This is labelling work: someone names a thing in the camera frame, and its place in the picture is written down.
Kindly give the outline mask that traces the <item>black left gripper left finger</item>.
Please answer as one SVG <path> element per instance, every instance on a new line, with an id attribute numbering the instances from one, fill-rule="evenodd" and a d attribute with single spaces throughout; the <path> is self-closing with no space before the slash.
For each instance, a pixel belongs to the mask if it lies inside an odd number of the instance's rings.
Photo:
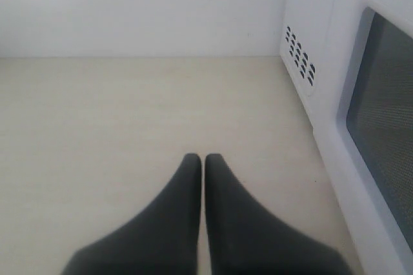
<path id="1" fill-rule="evenodd" d="M 78 250 L 63 274 L 196 274 L 200 212 L 201 159 L 189 153 L 144 210 Z"/>

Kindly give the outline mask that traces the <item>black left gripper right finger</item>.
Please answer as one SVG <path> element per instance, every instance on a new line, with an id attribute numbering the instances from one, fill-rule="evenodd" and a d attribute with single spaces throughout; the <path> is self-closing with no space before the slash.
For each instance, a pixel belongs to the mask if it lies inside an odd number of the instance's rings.
<path id="1" fill-rule="evenodd" d="M 341 254 L 260 204 L 221 154 L 205 158 L 205 216 L 213 274 L 351 274 Z"/>

